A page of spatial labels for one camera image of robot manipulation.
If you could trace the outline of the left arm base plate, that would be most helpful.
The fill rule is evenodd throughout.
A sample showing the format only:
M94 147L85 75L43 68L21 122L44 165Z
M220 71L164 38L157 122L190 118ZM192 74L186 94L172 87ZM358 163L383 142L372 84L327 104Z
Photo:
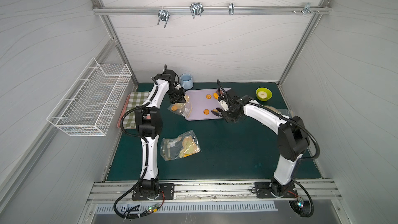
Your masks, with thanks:
M155 201L155 200L173 200L175 184L160 183L155 186L156 189L140 189L133 190L131 199L133 201Z

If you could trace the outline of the clear zip bag underneath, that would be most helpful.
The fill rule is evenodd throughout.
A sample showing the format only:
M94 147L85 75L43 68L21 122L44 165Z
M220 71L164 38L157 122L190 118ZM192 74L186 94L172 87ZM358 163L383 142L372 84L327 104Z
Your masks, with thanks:
M183 116L185 118L189 118L191 113L192 113L192 103L190 102L190 96L185 95L186 103L176 103L176 104L171 104L168 108L169 111L171 111L174 114L177 114L179 116ZM172 111L171 108L172 106L175 105L177 106L177 111Z

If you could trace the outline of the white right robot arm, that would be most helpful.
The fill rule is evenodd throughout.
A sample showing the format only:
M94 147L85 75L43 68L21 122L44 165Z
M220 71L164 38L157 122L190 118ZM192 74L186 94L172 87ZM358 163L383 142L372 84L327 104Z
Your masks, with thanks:
M279 160L269 187L275 197L281 198L293 184L297 165L303 160L316 160L320 156L317 140L305 128L300 117L285 116L248 95L240 97L234 90L226 90L219 80L217 94L220 104L218 115L226 122L250 117L277 135Z

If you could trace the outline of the lavender plastic tray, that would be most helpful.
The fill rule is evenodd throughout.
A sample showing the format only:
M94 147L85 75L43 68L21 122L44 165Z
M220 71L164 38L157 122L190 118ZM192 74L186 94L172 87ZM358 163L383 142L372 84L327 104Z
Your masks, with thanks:
M202 90L189 90L186 95L190 96L190 102L192 103L192 113L187 121L198 121L198 120L212 120L222 119L211 113L211 110L220 108L219 101L213 97L213 94L217 93L217 89L202 89ZM210 94L211 99L207 99L206 95ZM210 113L205 115L203 111L208 109Z

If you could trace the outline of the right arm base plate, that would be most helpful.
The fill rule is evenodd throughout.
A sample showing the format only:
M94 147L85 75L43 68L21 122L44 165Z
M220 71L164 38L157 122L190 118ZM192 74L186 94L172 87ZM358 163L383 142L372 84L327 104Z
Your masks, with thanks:
M258 181L255 182L255 186L251 188L250 192L259 199L298 197L296 187L292 181L287 185L281 185L277 181Z

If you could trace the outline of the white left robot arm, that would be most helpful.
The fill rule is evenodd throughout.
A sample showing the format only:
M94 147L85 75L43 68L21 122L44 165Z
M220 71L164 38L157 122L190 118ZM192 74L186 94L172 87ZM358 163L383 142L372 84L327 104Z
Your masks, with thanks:
M155 198L160 191L159 170L157 167L157 145L163 129L160 106L166 95L170 102L186 103L185 89L179 82L179 77L172 69L164 67L163 72L152 78L153 88L143 105L127 111L120 120L120 129L128 136L137 137L142 142L143 164L140 179L134 191L149 199ZM124 119L133 113L137 133L126 131Z

